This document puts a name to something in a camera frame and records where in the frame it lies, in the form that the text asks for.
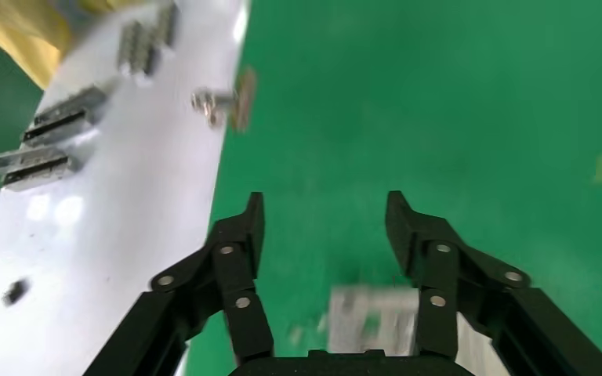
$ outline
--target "metal connector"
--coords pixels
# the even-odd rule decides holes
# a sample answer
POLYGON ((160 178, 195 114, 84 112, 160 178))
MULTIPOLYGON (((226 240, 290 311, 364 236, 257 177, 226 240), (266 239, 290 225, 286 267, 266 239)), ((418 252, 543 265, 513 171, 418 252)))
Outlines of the metal connector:
POLYGON ((2 184, 9 190, 27 190, 68 177, 75 169, 75 163, 70 157, 55 157, 37 164, 17 166, 3 176, 2 184))
POLYGON ((51 106, 39 114, 36 114, 33 120, 34 127, 42 123, 49 123, 54 119, 59 119, 62 114, 68 114, 75 110, 85 108, 94 111, 98 106, 107 101, 107 95, 96 86, 90 86, 81 90, 70 98, 51 106))
POLYGON ((133 62, 140 35, 144 32, 138 21, 127 23, 121 29, 121 41, 118 46, 117 68, 125 76, 132 76, 133 62))
POLYGON ((126 77, 145 78, 151 74, 154 36, 138 21, 121 29, 117 65, 126 77))
POLYGON ((88 130, 93 121, 91 111, 73 109, 27 129, 22 135, 22 142, 30 147, 56 143, 88 130))
POLYGON ((229 116, 232 128, 245 132, 250 122, 256 83, 255 71, 248 67, 239 76, 237 88, 233 92, 199 89, 190 98, 190 104, 197 112, 206 116, 211 126, 219 124, 229 116))
POLYGON ((2 184, 11 190, 25 190, 50 183, 69 176, 76 169, 72 158, 52 146, 0 154, 2 184))
POLYGON ((20 165, 34 165, 41 161, 64 157, 66 154, 52 146, 37 147, 34 149, 19 149, 0 153, 0 175, 20 165))
POLYGON ((172 53, 178 12, 179 9, 174 2, 164 5, 158 10, 158 22, 154 29, 154 45, 165 55, 172 53))

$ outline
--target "screw head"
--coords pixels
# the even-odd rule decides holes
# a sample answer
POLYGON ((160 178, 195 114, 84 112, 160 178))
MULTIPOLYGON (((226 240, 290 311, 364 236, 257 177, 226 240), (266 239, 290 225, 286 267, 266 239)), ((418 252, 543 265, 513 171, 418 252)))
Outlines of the screw head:
POLYGON ((161 286, 167 286, 168 284, 171 284, 172 282, 174 282, 174 277, 172 276, 163 276, 158 278, 158 284, 161 286))
POLYGON ((504 277, 506 277, 507 280, 512 280, 514 282, 520 282, 523 280, 523 276, 516 272, 506 272, 504 273, 504 277))
POLYGON ((245 308, 247 306, 250 306, 250 299, 248 299, 248 298, 237 299, 237 308, 245 308))
POLYGON ((433 306, 444 307, 446 306, 446 300, 439 295, 434 295, 430 297, 430 302, 433 303, 433 306))

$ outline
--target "metal part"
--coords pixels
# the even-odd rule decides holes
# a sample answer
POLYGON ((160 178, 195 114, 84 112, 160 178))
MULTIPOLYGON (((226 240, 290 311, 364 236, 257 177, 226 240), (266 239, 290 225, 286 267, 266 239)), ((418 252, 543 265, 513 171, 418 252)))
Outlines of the metal part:
POLYGON ((25 190, 71 175, 74 160, 53 146, 0 153, 2 184, 10 190, 25 190))
POLYGON ((158 10, 158 22, 154 29, 154 45, 165 55, 172 53, 176 35, 176 21, 179 8, 172 2, 158 10))
POLYGON ((24 165, 35 165, 51 161, 66 154, 54 146, 40 146, 34 149, 19 149, 0 153, 0 175, 24 165))
POLYGON ((442 298, 441 296, 438 296, 438 295, 434 295, 433 297, 431 297, 430 302, 433 303, 433 306, 437 306, 437 307, 446 306, 446 300, 444 300, 444 298, 442 298))
POLYGON ((217 125, 236 106, 236 92, 212 92, 209 89, 199 89, 190 98, 192 107, 204 114, 210 125, 217 125))
POLYGON ((248 298, 239 298, 236 302, 237 308, 245 308, 250 306, 250 299, 248 298))
POLYGON ((27 190, 55 182, 72 175, 78 166, 68 156, 54 157, 16 166, 2 177, 2 184, 9 190, 27 190))
POLYGON ((167 286, 168 284, 171 284, 172 282, 174 282, 174 277, 172 276, 163 276, 158 278, 158 284, 161 286, 167 286))
POLYGON ((22 141, 29 147, 49 145, 88 130, 93 122, 90 110, 86 108, 69 110, 27 129, 22 135, 22 141))
POLYGON ((54 104, 51 107, 47 107, 43 111, 38 112, 33 120, 32 129, 37 129, 44 124, 48 124, 50 122, 54 122, 55 120, 60 120, 65 118, 68 114, 71 114, 80 109, 85 109, 85 111, 94 111, 97 107, 103 105, 107 101, 107 95, 101 89, 98 89, 97 86, 92 85, 88 88, 85 88, 79 91, 77 94, 61 100, 54 104))
POLYGON ((131 60, 132 75, 140 82, 146 81, 153 72, 154 36, 147 29, 142 29, 137 37, 135 54, 131 60))
POLYGON ((506 277, 507 280, 514 280, 516 282, 520 282, 523 280, 523 276, 516 272, 506 272, 504 273, 504 277, 506 277))
POLYGON ((249 2, 176 2, 176 55, 155 85, 139 89, 115 67, 121 26, 155 19, 158 2, 146 2, 97 17, 43 93, 39 110, 118 80, 100 132, 64 145, 80 173, 0 190, 0 376, 81 375, 142 286, 205 241, 224 129, 206 127, 187 102, 198 86, 235 82, 242 40, 233 29, 243 14, 247 24, 249 2), (5 307, 4 292, 22 276, 31 289, 5 307), (69 338, 71 348, 59 345, 69 338))
POLYGON ((132 76, 135 72, 137 49, 139 48, 140 35, 144 33, 139 21, 128 22, 121 29, 121 41, 118 46, 117 68, 125 76, 132 76))
POLYGON ((255 71, 247 67, 239 76, 237 88, 233 92, 199 89, 193 93, 190 104, 197 112, 204 114, 211 126, 230 117, 232 128, 245 132, 255 100, 256 83, 255 71))

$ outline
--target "metal bracket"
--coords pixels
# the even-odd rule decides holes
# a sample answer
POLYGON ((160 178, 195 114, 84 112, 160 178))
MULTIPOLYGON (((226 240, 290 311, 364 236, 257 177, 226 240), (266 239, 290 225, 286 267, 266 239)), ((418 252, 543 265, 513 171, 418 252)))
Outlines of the metal bracket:
POLYGON ((80 109, 94 111, 107 101, 107 95, 96 86, 89 86, 81 90, 70 98, 58 102, 39 114, 36 114, 33 120, 33 128, 37 128, 43 123, 49 123, 54 119, 60 119, 64 114, 72 113, 80 109))
POLYGON ((190 104, 197 112, 206 116, 211 126, 218 125, 229 117, 234 130, 245 132, 250 122, 256 85, 255 71, 247 67, 239 76, 237 88, 233 92, 199 89, 193 93, 190 104))
POLYGON ((25 190, 50 183, 76 170, 76 162, 53 146, 0 153, 2 184, 11 190, 25 190))

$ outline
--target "silver metal block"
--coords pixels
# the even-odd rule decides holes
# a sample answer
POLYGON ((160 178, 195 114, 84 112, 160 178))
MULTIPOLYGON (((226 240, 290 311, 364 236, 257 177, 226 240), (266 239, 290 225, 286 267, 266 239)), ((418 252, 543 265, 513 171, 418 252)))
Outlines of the silver metal block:
POLYGON ((70 98, 59 101, 55 105, 36 114, 33 120, 33 128, 42 125, 43 123, 53 121, 53 119, 59 118, 62 114, 67 114, 80 108, 93 111, 106 101, 107 94, 105 94, 105 92, 98 89, 95 85, 89 86, 70 98))
POLYGON ((134 61, 140 35, 145 32, 139 21, 127 23, 121 29, 121 41, 118 46, 117 68, 125 76, 132 76, 134 61))
POLYGON ((27 129, 22 142, 29 147, 57 143, 89 130, 94 122, 91 110, 74 109, 27 129))
POLYGON ((152 31, 143 29, 137 37, 135 54, 132 57, 132 75, 139 81, 147 81, 153 72, 154 35, 152 31))
POLYGON ((0 175, 5 175, 8 171, 19 168, 18 166, 36 165, 65 156, 63 151, 52 146, 6 151, 0 153, 0 175))
POLYGON ((2 177, 2 184, 9 190, 27 190, 68 177, 76 168, 75 162, 67 155, 36 160, 14 166, 2 177))
POLYGON ((174 2, 164 5, 158 10, 158 22, 154 29, 154 45, 164 55, 172 53, 178 12, 179 8, 174 2))

